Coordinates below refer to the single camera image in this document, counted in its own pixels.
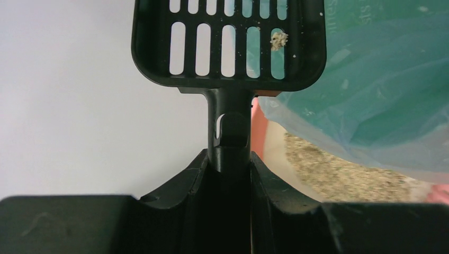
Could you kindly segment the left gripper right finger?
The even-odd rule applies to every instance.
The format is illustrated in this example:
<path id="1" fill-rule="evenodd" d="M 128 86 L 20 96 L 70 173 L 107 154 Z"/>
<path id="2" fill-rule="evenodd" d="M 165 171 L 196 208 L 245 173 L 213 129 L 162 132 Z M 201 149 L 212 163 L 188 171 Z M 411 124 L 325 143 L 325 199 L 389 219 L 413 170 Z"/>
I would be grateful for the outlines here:
<path id="1" fill-rule="evenodd" d="M 254 253 L 448 253 L 448 206 L 322 203 L 252 154 Z"/>

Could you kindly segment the black litter scoop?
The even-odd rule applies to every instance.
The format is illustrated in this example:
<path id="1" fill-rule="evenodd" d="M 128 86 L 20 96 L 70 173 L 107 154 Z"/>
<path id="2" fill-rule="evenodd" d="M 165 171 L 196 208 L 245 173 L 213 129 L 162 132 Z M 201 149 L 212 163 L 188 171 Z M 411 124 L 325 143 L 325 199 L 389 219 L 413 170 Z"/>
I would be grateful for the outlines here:
<path id="1" fill-rule="evenodd" d="M 199 2 L 196 13 L 188 2 L 172 12 L 168 1 L 136 1 L 131 52 L 139 71 L 150 81 L 176 87 L 181 93 L 202 94 L 208 102 L 208 160 L 227 176 L 242 175 L 250 163 L 251 102 L 255 96 L 296 92 L 314 84 L 326 60 L 325 4 L 287 1 L 286 18 L 259 14 L 261 1 L 251 1 L 245 17 L 235 1 L 232 16 L 218 1 L 215 14 Z M 271 36 L 289 35 L 285 47 L 271 50 Z"/>

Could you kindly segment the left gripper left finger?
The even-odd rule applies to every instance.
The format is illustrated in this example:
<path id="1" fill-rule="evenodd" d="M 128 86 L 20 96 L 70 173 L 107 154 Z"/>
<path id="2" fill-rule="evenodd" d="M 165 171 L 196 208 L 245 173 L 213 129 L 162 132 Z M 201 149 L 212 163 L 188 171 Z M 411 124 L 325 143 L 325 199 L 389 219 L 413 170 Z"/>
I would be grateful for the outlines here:
<path id="1" fill-rule="evenodd" d="M 200 253 L 197 201 L 206 151 L 154 191 L 12 196 L 1 201 L 1 253 Z"/>

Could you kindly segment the green trash bin with bag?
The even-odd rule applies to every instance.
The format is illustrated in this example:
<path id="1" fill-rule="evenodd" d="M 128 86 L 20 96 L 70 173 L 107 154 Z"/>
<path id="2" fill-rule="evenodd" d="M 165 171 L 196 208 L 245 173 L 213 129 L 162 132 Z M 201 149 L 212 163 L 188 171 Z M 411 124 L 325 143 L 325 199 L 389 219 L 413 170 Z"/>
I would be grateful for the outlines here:
<path id="1" fill-rule="evenodd" d="M 448 183 L 448 1 L 325 1 L 327 62 L 265 116 L 345 160 Z"/>

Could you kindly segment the grey litter clumps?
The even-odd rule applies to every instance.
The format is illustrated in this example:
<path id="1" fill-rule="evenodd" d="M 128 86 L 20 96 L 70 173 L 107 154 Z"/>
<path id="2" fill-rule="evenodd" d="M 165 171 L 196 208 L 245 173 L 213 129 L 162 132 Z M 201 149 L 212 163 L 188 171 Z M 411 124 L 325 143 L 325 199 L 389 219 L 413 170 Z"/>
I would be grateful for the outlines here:
<path id="1" fill-rule="evenodd" d="M 270 40 L 271 50 L 278 51 L 281 48 L 285 47 L 286 43 L 288 42 L 288 37 L 289 35 L 283 31 L 274 32 Z"/>

